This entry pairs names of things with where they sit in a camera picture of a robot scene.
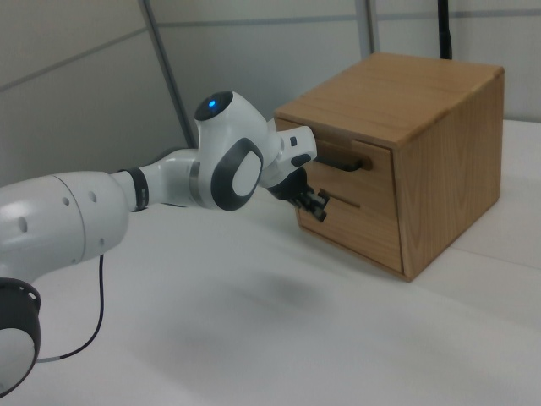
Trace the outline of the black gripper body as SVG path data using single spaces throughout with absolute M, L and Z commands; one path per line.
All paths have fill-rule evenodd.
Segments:
M 285 200 L 294 206 L 310 206 L 308 177 L 303 167 L 290 173 L 279 184 L 267 188 L 278 200 Z

